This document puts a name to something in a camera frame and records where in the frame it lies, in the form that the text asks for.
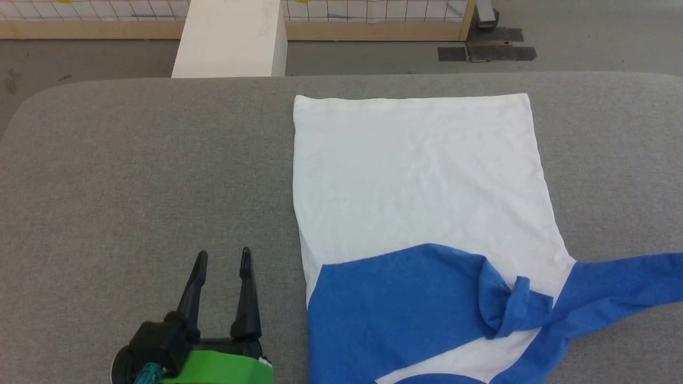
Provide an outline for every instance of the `green robot part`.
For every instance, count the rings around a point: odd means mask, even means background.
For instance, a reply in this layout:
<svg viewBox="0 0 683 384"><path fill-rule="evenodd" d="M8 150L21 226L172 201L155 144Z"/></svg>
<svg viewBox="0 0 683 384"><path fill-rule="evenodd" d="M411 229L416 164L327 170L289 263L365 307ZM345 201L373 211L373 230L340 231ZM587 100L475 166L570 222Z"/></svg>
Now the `green robot part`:
<svg viewBox="0 0 683 384"><path fill-rule="evenodd" d="M161 323L142 323L121 348L111 368L112 384L273 384L273 367L259 342L251 251L242 250L242 288L229 338L201 338L197 328L207 263L208 254L201 251L177 310Z"/></svg>
<svg viewBox="0 0 683 384"><path fill-rule="evenodd" d="M273 384L273 367L265 361L216 351L193 351L180 375L164 384Z"/></svg>

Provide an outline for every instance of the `blue sleeve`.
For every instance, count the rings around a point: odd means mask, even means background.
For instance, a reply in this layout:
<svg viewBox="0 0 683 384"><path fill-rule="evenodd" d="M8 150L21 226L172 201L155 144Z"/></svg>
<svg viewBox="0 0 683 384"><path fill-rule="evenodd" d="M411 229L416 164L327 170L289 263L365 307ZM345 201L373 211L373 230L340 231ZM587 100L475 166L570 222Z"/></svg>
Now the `blue sleeve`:
<svg viewBox="0 0 683 384"><path fill-rule="evenodd" d="M683 301L683 253L578 262L553 311L553 332L575 338L678 301Z"/></svg>
<svg viewBox="0 0 683 384"><path fill-rule="evenodd" d="M609 262L577 262L561 292L553 319L510 368L491 384L542 384L569 349L572 338L608 327L657 305L683 301L683 253Z"/></svg>

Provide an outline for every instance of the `white cloth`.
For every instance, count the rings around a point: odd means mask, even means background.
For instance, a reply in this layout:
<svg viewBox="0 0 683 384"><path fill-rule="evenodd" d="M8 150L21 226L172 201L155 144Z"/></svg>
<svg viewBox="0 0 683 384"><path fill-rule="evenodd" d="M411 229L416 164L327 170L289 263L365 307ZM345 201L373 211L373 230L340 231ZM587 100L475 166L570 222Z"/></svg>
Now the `white cloth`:
<svg viewBox="0 0 683 384"><path fill-rule="evenodd" d="M437 243L486 256L557 300L575 261L564 246L526 94L294 103L294 209L307 302L323 264ZM485 383L537 331L479 339L381 379L461 374Z"/></svg>

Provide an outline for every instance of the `black tape on floor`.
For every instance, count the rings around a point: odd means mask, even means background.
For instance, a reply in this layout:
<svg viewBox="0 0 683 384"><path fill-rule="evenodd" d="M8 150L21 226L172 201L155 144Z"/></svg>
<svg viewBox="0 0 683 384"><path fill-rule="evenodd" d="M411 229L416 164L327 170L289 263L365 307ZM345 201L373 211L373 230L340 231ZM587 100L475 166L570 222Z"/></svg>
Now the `black tape on floor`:
<svg viewBox="0 0 683 384"><path fill-rule="evenodd" d="M494 60L531 61L536 58L536 49L532 46L474 44L466 46L469 61L473 63Z"/></svg>
<svg viewBox="0 0 683 384"><path fill-rule="evenodd" d="M463 46L440 46L436 51L439 61L467 61L467 51Z"/></svg>

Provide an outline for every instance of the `green tape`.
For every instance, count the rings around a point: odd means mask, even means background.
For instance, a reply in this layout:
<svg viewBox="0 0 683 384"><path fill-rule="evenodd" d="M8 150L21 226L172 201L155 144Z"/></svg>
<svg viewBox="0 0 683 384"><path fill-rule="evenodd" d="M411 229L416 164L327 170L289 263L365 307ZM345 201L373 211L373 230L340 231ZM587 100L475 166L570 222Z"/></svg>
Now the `green tape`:
<svg viewBox="0 0 683 384"><path fill-rule="evenodd" d="M273 384L273 368L251 357L192 351L178 377L165 384Z"/></svg>

